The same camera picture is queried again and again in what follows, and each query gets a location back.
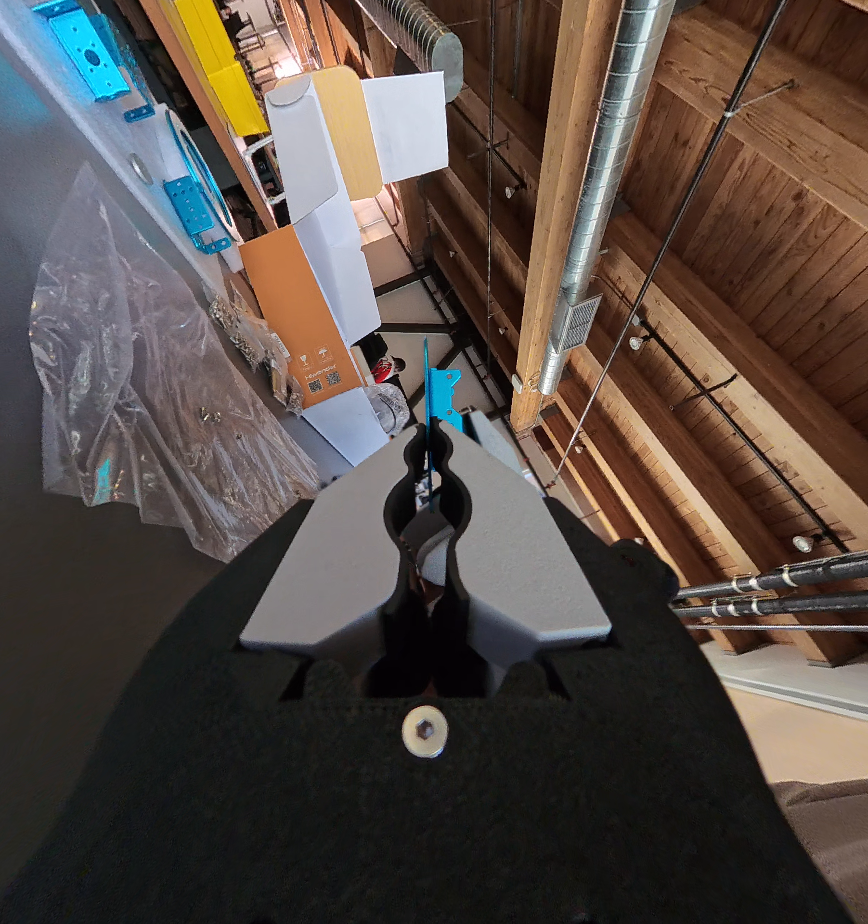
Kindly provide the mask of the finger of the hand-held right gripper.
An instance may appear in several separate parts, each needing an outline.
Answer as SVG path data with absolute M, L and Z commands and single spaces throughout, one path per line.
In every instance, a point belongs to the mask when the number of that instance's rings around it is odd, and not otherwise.
M 543 481 L 532 467 L 528 456 L 510 436 L 501 422 L 492 421 L 484 411 L 463 410 L 463 433 L 490 456 L 525 479 L 542 498 L 547 497 Z

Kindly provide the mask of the grey desk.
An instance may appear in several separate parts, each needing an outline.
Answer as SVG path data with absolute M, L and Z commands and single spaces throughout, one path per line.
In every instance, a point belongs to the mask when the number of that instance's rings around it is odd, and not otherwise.
M 0 2 L 0 17 L 10 4 Z M 123 685 L 222 568 L 180 527 L 43 485 L 29 336 L 47 242 L 81 168 L 204 294 L 198 268 L 93 148 L 0 24 L 0 899 L 55 823 Z

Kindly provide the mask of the bubble wrap bundle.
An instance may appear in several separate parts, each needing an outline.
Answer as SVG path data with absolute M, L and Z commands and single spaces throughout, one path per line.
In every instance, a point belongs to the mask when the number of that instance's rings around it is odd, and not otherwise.
M 377 421 L 390 438 L 398 436 L 412 417 L 403 391 L 392 382 L 368 385 L 364 389 Z

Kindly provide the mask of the white air vent grille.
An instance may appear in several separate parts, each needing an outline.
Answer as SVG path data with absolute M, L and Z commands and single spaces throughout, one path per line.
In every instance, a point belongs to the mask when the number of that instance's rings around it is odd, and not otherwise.
M 558 352 L 568 352 L 586 343 L 602 302 L 603 293 L 599 290 L 578 304 L 567 307 L 557 336 Z

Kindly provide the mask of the black insulated ceiling pipe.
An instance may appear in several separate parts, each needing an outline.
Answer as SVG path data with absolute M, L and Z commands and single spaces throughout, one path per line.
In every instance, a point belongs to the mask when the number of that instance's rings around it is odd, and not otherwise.
M 771 590 L 795 589 L 868 578 L 868 552 L 851 552 L 781 567 L 757 575 L 734 577 L 717 583 L 682 587 L 671 601 L 711 599 Z
M 767 617 L 814 613 L 867 613 L 868 590 L 783 598 L 733 598 L 709 605 L 672 607 L 676 616 Z

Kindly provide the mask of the pile of screw bags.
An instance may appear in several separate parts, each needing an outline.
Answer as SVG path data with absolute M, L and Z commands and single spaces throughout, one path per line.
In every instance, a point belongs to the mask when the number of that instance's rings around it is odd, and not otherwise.
M 209 292 L 207 313 L 223 330 L 253 371 L 267 372 L 271 393 L 296 418 L 303 412 L 304 393 L 290 367 L 290 353 L 266 321 L 255 315 L 237 290 L 231 296 Z

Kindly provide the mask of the clear plastic bag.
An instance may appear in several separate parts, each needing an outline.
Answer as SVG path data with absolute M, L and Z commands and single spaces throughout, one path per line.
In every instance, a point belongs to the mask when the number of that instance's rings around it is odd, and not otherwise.
M 45 491 L 130 504 L 222 562 L 318 493 L 312 459 L 88 166 L 47 239 L 28 333 Z M 202 407 L 234 416 L 243 439 L 207 432 Z

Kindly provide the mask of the orange and white cardboard box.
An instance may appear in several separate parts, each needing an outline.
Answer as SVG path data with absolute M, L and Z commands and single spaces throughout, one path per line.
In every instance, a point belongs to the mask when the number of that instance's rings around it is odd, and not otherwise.
M 265 103 L 289 225 L 243 244 L 244 270 L 305 420 L 357 466 L 389 436 L 350 350 L 381 323 L 352 205 L 448 165 L 444 76 L 338 65 L 281 79 Z

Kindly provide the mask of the wooden workbench with black legs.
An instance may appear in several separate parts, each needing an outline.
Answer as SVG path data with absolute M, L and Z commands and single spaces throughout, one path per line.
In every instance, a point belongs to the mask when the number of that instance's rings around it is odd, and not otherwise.
M 190 35 L 178 15 L 174 2 L 141 1 L 140 4 L 205 118 L 220 150 L 226 156 L 232 171 L 252 202 L 266 232 L 277 230 L 274 209 L 267 203 L 266 196 L 243 157 L 242 150 L 246 147 L 243 137 L 234 132 L 232 123 L 193 48 Z

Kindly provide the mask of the yellow plastic bin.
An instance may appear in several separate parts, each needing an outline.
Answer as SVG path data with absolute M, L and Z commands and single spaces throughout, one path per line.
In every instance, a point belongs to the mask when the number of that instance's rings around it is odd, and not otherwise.
M 214 2 L 163 1 L 183 44 L 193 49 L 205 80 L 236 136 L 266 135 L 269 125 Z

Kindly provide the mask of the white foam tray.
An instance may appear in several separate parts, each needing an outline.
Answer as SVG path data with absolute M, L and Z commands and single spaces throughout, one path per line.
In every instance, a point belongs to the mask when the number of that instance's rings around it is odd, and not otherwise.
M 0 266 L 16 252 L 35 269 L 61 207 L 81 168 L 88 166 L 109 195 L 164 257 L 200 285 L 223 290 L 229 257 L 195 249 L 179 223 L 163 182 L 174 179 L 177 153 L 165 147 L 167 126 L 155 117 L 136 124 L 123 118 L 125 103 L 96 102 L 63 50 L 38 2 L 0 2 Z M 155 184 L 132 171 L 138 154 Z

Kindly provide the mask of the silver spiral air duct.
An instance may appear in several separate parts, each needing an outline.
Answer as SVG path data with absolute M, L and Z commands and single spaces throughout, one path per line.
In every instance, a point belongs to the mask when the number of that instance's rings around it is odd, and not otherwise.
M 556 349 L 564 313 L 599 291 L 592 271 L 674 7 L 674 1 L 622 3 L 537 385 L 546 397 L 557 389 L 572 352 Z

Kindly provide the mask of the blue multi-hole box bracket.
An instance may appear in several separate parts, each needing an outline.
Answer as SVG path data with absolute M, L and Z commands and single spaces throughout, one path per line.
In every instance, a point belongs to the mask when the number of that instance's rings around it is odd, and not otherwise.
M 195 249 L 213 255 L 236 244 L 232 229 L 209 201 L 201 184 L 190 176 L 163 182 L 163 190 Z

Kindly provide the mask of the oval silver air duct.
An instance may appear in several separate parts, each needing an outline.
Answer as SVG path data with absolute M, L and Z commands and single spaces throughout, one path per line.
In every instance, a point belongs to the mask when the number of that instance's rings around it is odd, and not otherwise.
M 464 84 L 464 52 L 460 38 L 421 1 L 357 1 L 391 44 L 423 73 L 439 72 L 447 103 Z

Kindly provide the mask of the small blue angled bracket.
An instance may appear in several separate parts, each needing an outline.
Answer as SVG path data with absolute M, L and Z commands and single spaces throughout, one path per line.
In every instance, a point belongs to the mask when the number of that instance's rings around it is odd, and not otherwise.
M 113 102 L 130 94 L 127 79 L 84 9 L 46 20 L 96 102 Z

